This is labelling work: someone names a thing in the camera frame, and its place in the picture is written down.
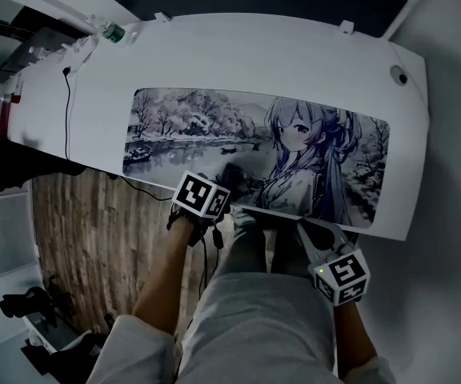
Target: anime girl illustration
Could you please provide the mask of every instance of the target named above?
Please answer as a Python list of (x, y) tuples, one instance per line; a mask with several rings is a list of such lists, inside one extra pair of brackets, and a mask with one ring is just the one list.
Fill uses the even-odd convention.
[(265, 123), (273, 134), (277, 159), (255, 205), (350, 225), (341, 164), (355, 153), (362, 135), (356, 115), (276, 98)]

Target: black cable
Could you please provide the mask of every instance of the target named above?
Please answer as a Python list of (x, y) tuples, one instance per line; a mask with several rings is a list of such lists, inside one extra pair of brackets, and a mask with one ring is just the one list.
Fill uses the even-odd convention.
[(164, 198), (164, 199), (161, 199), (161, 198), (156, 198), (151, 192), (147, 192), (146, 190), (144, 189), (140, 189), (140, 188), (137, 188), (136, 186), (134, 186), (131, 182), (129, 182), (127, 179), (125, 179), (123, 176), (121, 177), (124, 182), (129, 185), (131, 188), (133, 189), (136, 189), (136, 190), (139, 190), (140, 192), (143, 192), (145, 194), (148, 194), (151, 198), (155, 199), (156, 201), (159, 201), (159, 202), (163, 202), (163, 201), (170, 201), (172, 199), (172, 197), (169, 197), (169, 198)]
[(204, 246), (204, 271), (202, 272), (202, 276), (200, 277), (200, 283), (198, 284), (198, 300), (200, 300), (200, 297), (202, 296), (202, 293), (200, 292), (200, 289), (202, 288), (202, 280), (206, 281), (206, 287), (207, 287), (207, 249), (206, 249), (206, 241), (204, 238), (200, 239), (202, 241), (202, 244)]
[(65, 77), (65, 83), (67, 84), (67, 89), (69, 90), (69, 96), (67, 97), (67, 105), (65, 107), (65, 158), (67, 161), (70, 161), (69, 156), (67, 155), (67, 143), (69, 142), (69, 129), (68, 129), (68, 116), (69, 116), (69, 102), (70, 102), (70, 84), (67, 79), (67, 75), (70, 73), (70, 67), (63, 69), (63, 77)]
[(357, 239), (359, 238), (359, 234), (358, 233), (353, 233), (350, 237), (350, 242), (353, 244), (353, 246), (355, 245), (355, 243), (357, 242)]
[(204, 289), (207, 288), (207, 248), (206, 248), (206, 241), (202, 236), (202, 244), (204, 245)]
[(211, 274), (211, 277), (214, 276), (214, 272), (216, 271), (216, 269), (218, 268), (218, 260), (220, 259), (220, 249), (217, 249), (216, 250), (216, 263), (214, 264), (214, 267), (213, 267), (213, 273)]

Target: floor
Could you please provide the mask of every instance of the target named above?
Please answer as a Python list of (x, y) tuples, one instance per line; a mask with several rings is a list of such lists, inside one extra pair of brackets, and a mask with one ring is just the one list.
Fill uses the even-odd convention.
[[(158, 198), (169, 190), (131, 181)], [(121, 178), (86, 169), (78, 177), (52, 174), (33, 180), (34, 227), (40, 264), (47, 284), (55, 275), (61, 290), (71, 293), (80, 331), (107, 332), (105, 314), (129, 314), (154, 260), (161, 254), (170, 201), (157, 202), (132, 189)], [(218, 225), (226, 248), (232, 240), (229, 215)], [(267, 240), (271, 252), (272, 237)], [(214, 268), (216, 248), (206, 235), (208, 268)], [(202, 244), (189, 248), (181, 293), (177, 335), (181, 338), (198, 302), (204, 269)]]

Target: white clip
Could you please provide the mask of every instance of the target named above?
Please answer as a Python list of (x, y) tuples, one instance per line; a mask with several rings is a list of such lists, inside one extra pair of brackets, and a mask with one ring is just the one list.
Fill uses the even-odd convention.
[(347, 20), (343, 20), (343, 22), (339, 26), (339, 31), (344, 34), (353, 34), (354, 27), (355, 27), (355, 24), (353, 22), (348, 22)]
[(159, 13), (154, 13), (154, 16), (156, 17), (156, 20), (159, 20), (160, 22), (171, 22), (172, 19), (168, 17), (166, 14), (164, 14), (162, 11)]

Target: desk surface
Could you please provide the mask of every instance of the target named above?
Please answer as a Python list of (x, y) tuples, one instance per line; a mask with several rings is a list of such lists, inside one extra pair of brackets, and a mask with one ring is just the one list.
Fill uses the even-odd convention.
[[(89, 61), (69, 77), (71, 160), (122, 174), (130, 108), (138, 88), (236, 90), (327, 104), (389, 123), (389, 159), (375, 221), (357, 231), (406, 237), (429, 126), (420, 56), (384, 39), (262, 14), (194, 15), (142, 27), (133, 46), (101, 41)], [(392, 81), (394, 64), (409, 71), (412, 78), (406, 86)], [(22, 71), (22, 99), (10, 113), (12, 141), (64, 157), (66, 66), (45, 60)]]

